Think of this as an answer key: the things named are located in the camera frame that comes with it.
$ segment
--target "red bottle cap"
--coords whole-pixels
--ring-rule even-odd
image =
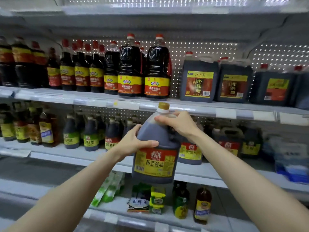
[[[90,46],[90,44],[85,44],[85,50],[86,50],[86,51],[91,51],[91,46]]]
[[[69,40],[68,39],[63,39],[62,40],[62,46],[63,47],[69,47]]]
[[[76,43],[72,43],[72,50],[74,50],[74,51],[77,50],[77,44]]]
[[[135,35],[133,33],[129,33],[127,35],[127,39],[134,39],[135,38]]]
[[[34,48],[34,49],[39,49],[40,48],[40,45],[39,45],[39,43],[37,41],[32,41],[31,43],[32,43],[32,48]]]
[[[267,69],[267,68],[268,68],[268,63],[261,64],[261,69]]]
[[[79,49],[82,49],[84,47],[84,42],[81,39],[77,39],[76,44]]]
[[[99,50],[100,50],[100,52],[104,52],[105,46],[104,45],[99,45]]]
[[[155,38],[156,38],[156,40],[157,40],[157,39],[163,39],[163,34],[157,34],[157,35],[155,36]]]
[[[294,67],[294,71],[301,71],[303,69],[302,65],[297,65]]]
[[[92,42],[92,47],[93,47],[94,49],[98,49],[98,41],[97,41],[97,40],[94,40],[94,41]]]

